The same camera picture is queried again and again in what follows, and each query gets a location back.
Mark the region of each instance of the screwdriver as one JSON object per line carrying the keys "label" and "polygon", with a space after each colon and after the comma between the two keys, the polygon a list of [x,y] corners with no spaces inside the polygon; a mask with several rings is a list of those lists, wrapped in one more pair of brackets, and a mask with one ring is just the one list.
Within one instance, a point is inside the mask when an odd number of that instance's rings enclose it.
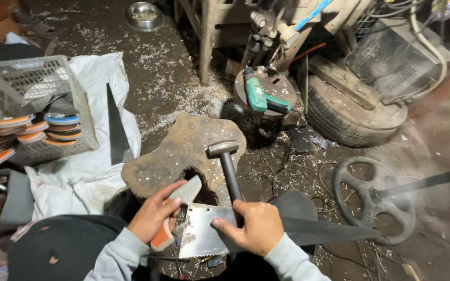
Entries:
{"label": "screwdriver", "polygon": [[[174,243],[171,244],[171,248],[173,248],[173,254],[176,257],[177,256],[177,251],[174,249]],[[180,268],[180,263],[178,262],[178,260],[175,260],[175,262],[177,263],[178,279],[179,280],[185,280],[185,276],[182,273],[182,269]]]}

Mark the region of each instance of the plastic crate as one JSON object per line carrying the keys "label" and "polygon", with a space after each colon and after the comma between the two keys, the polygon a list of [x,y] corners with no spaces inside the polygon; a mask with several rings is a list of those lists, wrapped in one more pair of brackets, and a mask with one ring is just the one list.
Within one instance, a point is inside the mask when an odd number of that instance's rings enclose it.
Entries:
{"label": "plastic crate", "polygon": [[79,111],[83,137],[73,146],[59,148],[42,142],[22,144],[11,162],[33,165],[99,148],[86,91],[64,55],[0,61],[0,114],[18,117],[30,108],[46,105],[53,96],[68,94]]}

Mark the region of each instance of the tire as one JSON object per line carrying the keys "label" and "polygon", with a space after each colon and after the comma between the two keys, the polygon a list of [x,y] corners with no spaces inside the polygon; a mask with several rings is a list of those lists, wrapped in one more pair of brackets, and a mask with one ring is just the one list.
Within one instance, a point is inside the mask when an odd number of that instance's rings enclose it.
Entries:
{"label": "tire", "polygon": [[308,79],[306,117],[307,122],[323,137],[350,148],[365,148],[384,143],[397,131],[398,125],[388,129],[373,129],[344,118],[321,97],[315,87],[315,80],[319,78],[310,76]]}

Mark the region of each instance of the metal bowl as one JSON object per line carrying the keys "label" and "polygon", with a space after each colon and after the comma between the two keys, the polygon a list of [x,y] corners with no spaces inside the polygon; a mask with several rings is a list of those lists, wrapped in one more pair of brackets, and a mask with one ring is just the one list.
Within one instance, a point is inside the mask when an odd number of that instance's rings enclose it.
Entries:
{"label": "metal bowl", "polygon": [[164,24],[160,10],[155,5],[147,2],[131,4],[126,10],[126,20],[131,28],[143,32],[157,31]]}

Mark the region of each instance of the red wire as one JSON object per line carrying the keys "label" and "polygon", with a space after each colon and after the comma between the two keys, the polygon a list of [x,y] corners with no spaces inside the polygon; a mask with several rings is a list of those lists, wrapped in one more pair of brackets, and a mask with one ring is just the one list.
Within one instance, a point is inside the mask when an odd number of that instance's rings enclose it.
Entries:
{"label": "red wire", "polygon": [[315,46],[313,46],[312,48],[310,48],[310,49],[304,51],[303,53],[301,53],[301,54],[295,56],[295,58],[292,59],[291,63],[289,64],[289,67],[291,67],[291,64],[292,64],[293,62],[295,62],[295,61],[297,61],[297,60],[303,58],[304,55],[306,55],[306,54],[308,54],[308,53],[310,53],[310,52],[313,52],[313,51],[315,51],[315,50],[318,49],[318,48],[324,47],[325,45],[326,45],[326,42],[320,43],[320,44],[315,45]]}

